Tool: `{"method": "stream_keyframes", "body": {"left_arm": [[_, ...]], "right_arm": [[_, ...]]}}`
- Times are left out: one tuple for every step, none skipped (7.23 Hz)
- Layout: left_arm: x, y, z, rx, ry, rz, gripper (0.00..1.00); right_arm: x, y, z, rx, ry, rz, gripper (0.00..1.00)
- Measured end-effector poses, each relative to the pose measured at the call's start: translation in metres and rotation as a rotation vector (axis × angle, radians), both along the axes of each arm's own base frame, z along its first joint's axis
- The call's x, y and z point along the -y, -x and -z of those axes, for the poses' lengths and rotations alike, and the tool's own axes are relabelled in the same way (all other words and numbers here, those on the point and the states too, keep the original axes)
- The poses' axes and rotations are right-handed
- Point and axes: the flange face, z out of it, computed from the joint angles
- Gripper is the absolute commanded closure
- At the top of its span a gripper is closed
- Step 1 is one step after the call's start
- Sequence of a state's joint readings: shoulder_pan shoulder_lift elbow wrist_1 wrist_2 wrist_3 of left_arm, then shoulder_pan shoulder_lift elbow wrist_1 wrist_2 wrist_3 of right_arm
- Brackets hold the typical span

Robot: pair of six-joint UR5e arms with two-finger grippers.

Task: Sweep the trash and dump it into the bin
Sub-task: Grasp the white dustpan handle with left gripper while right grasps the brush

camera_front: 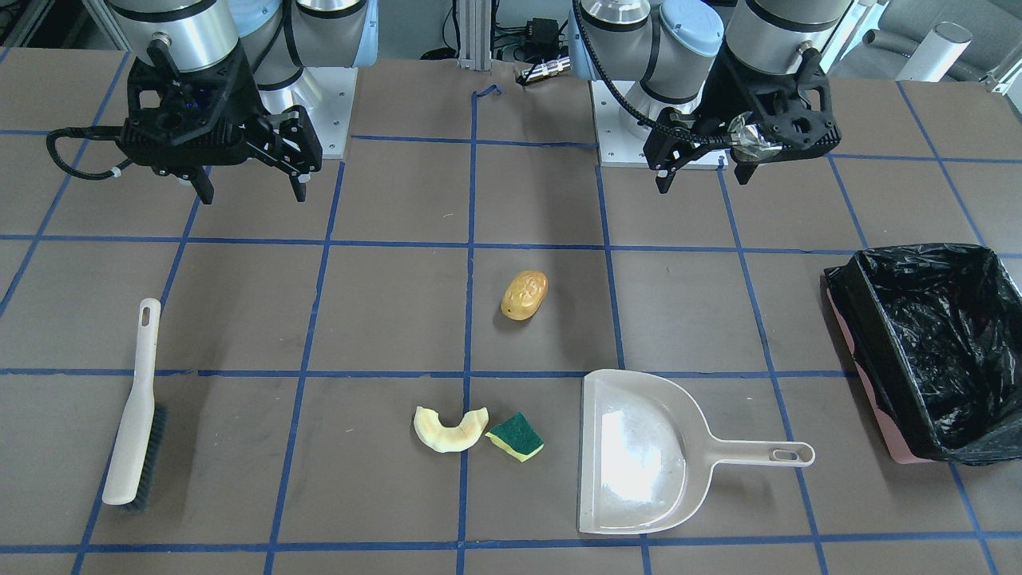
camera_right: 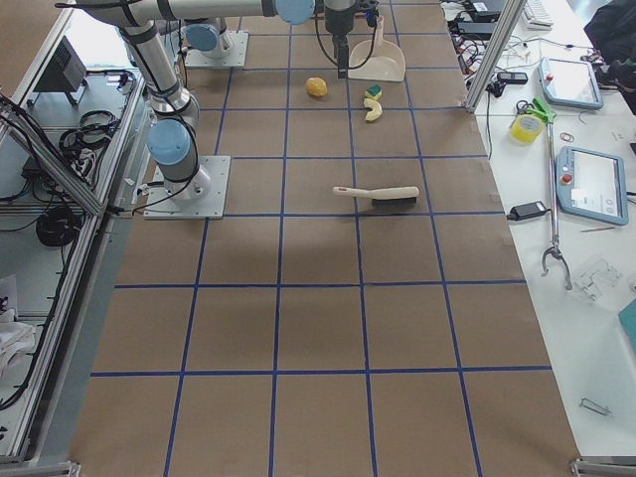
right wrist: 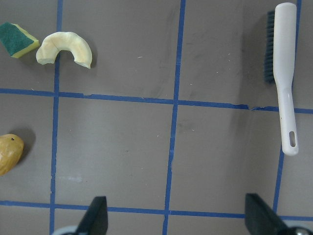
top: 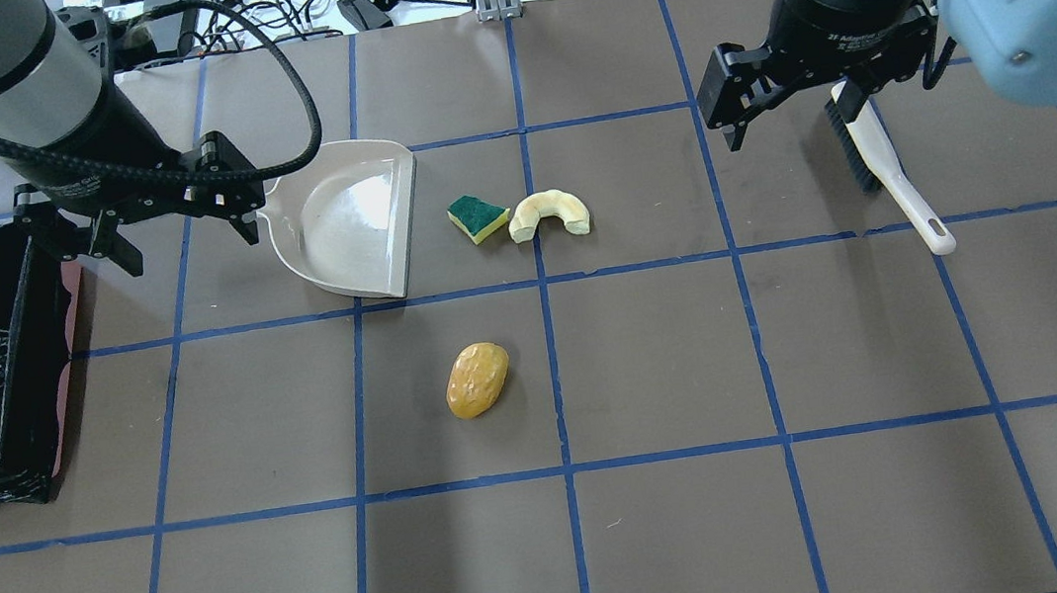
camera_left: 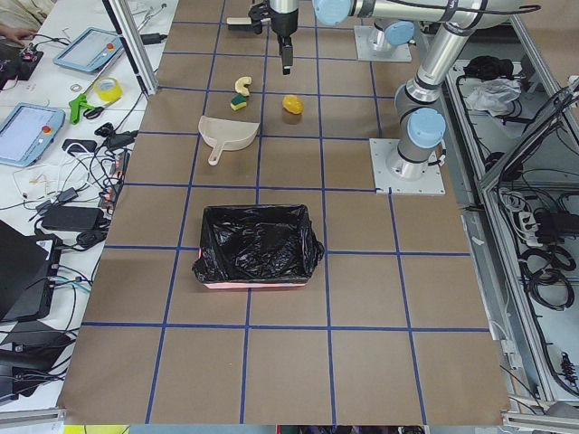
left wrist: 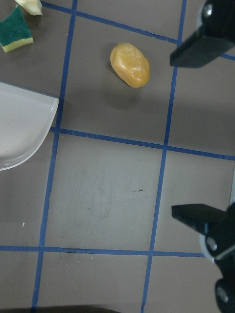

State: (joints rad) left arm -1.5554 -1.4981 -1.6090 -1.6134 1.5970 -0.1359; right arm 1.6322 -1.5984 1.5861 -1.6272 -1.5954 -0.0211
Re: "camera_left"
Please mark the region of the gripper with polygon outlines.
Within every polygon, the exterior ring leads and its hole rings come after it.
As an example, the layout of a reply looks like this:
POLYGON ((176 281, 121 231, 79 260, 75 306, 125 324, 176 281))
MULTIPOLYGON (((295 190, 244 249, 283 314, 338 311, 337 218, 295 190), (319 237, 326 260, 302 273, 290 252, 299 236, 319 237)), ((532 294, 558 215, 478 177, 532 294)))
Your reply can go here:
POLYGON ((279 54, 282 64, 282 74, 289 75, 293 67, 293 44, 290 36, 277 36, 279 54))

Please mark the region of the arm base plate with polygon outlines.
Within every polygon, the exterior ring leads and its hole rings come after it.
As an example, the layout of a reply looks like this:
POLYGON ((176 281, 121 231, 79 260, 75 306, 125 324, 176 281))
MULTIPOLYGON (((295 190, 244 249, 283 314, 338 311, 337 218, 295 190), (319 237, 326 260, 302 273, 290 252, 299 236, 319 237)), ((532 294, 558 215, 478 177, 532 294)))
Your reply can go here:
POLYGON ((393 45, 385 31, 373 26, 357 25, 354 28, 356 55, 359 61, 411 62, 409 43, 393 45))
POLYGON ((398 139, 369 140, 375 192, 377 194, 428 195, 446 194, 435 151, 422 163, 410 163, 398 153, 398 139))

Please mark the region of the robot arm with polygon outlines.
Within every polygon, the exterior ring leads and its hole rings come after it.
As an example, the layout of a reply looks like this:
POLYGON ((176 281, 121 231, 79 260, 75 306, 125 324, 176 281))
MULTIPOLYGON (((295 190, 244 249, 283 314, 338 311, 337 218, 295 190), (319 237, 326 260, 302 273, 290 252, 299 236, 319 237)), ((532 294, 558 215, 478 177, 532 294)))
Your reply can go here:
POLYGON ((291 35, 298 30, 299 1, 270 0, 271 28, 277 35, 282 73, 289 75, 293 67, 291 35))
POLYGON ((446 121, 432 104, 441 95, 450 67, 468 38, 478 29, 505 22, 515 14, 534 13, 539 5, 525 1, 315 1, 313 9, 323 24, 335 25, 349 16, 438 23, 429 51, 414 77, 397 92, 394 104, 401 138, 386 158, 393 175, 418 180, 444 136, 446 121))

